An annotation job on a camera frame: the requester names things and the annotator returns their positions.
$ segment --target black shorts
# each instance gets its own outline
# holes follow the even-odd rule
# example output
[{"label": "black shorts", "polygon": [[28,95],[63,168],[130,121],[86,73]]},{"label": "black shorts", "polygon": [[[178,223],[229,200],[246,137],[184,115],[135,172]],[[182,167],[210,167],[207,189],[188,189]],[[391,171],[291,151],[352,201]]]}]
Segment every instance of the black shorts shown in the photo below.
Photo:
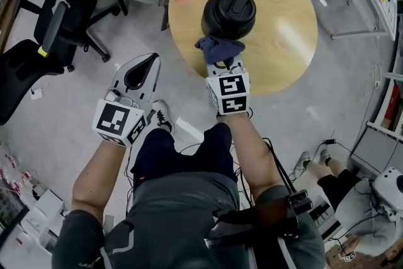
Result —
[{"label": "black shorts", "polygon": [[209,171],[237,182],[234,160],[230,153],[232,136],[225,123],[218,123],[204,132],[204,141],[194,155],[176,152],[172,135],[163,129],[152,130],[144,139],[131,169],[141,183],[174,173]]},{"label": "black shorts", "polygon": [[323,188],[323,192],[333,210],[336,211],[342,199],[359,181],[361,181],[361,178],[345,169],[340,173],[339,177],[327,175],[317,181],[317,184]]}]

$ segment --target gray floor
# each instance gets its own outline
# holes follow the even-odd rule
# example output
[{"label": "gray floor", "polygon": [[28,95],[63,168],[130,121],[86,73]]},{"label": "gray floor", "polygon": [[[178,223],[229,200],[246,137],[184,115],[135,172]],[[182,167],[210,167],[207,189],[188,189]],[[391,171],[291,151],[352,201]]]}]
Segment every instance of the gray floor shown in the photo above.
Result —
[{"label": "gray floor", "polygon": [[[271,138],[280,161],[290,171],[302,151],[313,154],[324,139],[335,138],[349,149],[354,146],[373,91],[372,67],[379,64],[384,72],[391,60],[392,41],[388,37],[331,40],[330,33],[363,29],[364,24],[347,0],[326,1],[328,6],[324,7],[313,0],[319,41],[306,73],[288,89],[251,101],[253,124],[263,137]],[[84,53],[77,49],[76,70],[50,77],[44,97],[32,101],[27,95],[3,127],[22,165],[34,170],[67,206],[74,180],[100,143],[91,123],[97,100],[110,85],[116,64],[144,53],[159,53],[162,70],[156,99],[166,100],[175,119],[181,117],[200,131],[215,123],[215,109],[203,79],[186,66],[170,30],[159,31],[161,18],[162,8],[131,2],[127,17],[109,16],[99,22],[94,32],[108,47],[112,59],[104,64],[92,50]],[[32,36],[35,21],[34,14],[22,11],[8,46]],[[45,82],[39,80],[37,86]],[[373,113],[381,90],[373,92],[366,118]],[[178,147],[195,142],[182,130],[175,137]],[[133,149],[134,156],[140,142]],[[346,160],[347,151],[336,146],[330,149],[336,158]],[[106,210],[117,219],[124,215],[128,190],[123,169],[124,165]],[[296,185],[308,188],[317,201],[319,191],[309,175],[304,174]]]}]

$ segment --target black office chair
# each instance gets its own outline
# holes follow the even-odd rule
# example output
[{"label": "black office chair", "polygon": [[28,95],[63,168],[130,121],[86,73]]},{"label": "black office chair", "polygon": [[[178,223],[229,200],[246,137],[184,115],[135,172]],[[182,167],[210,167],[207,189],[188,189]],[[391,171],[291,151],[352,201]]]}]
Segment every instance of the black office chair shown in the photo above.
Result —
[{"label": "black office chair", "polygon": [[44,75],[64,73],[53,55],[44,58],[39,45],[32,40],[22,42],[0,55],[0,125],[13,115],[24,95]]},{"label": "black office chair", "polygon": [[63,66],[67,67],[69,72],[74,70],[72,60],[77,46],[84,47],[85,52],[91,46],[101,56],[103,62],[108,62],[110,55],[93,41],[88,35],[87,29],[108,14],[117,16],[120,13],[120,8],[112,6],[93,16],[97,0],[66,0],[66,2],[69,6],[66,3],[59,3],[58,8],[63,6],[64,10],[59,11],[58,14],[61,16],[55,17],[52,9],[56,0],[45,0],[42,8],[28,0],[20,0],[15,15],[21,8],[38,14],[34,37],[40,45],[45,42],[50,24],[53,21],[58,21],[57,26],[53,26],[57,28],[54,30],[57,33],[54,35],[55,39],[52,40],[52,53],[57,56]]}]

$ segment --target table top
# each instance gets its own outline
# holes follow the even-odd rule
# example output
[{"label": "table top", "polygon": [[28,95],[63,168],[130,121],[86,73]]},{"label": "table top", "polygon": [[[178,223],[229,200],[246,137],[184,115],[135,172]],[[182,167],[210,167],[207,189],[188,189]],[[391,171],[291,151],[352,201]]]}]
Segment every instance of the table top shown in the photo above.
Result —
[{"label": "table top", "polygon": [[[203,54],[195,43],[204,37],[203,9],[208,0],[169,0],[169,26],[187,63],[207,76]],[[317,22],[311,0],[254,0],[256,22],[240,39],[252,94],[270,94],[289,87],[308,68],[317,45]]]}]

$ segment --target gray shirt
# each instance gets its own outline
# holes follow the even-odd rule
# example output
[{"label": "gray shirt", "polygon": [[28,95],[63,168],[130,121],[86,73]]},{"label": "gray shirt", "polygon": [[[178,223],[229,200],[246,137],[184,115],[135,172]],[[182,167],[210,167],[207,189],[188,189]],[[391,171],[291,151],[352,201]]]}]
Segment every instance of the gray shirt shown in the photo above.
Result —
[{"label": "gray shirt", "polygon": [[355,251],[370,256],[378,256],[393,245],[402,235],[402,219],[389,221],[374,199],[367,179],[358,182],[340,202],[336,218],[340,224],[361,241]]},{"label": "gray shirt", "polygon": [[[265,191],[257,203],[287,195],[284,186],[276,186]],[[213,212],[238,209],[237,186],[224,175],[178,173],[151,180],[136,189],[127,218],[105,238],[91,214],[71,212],[60,233],[52,267],[90,268],[104,247],[114,269],[247,269],[244,246],[212,251],[203,239],[213,227]],[[287,242],[296,267],[323,269],[324,246],[314,221],[302,214],[299,222],[299,238]]]}]

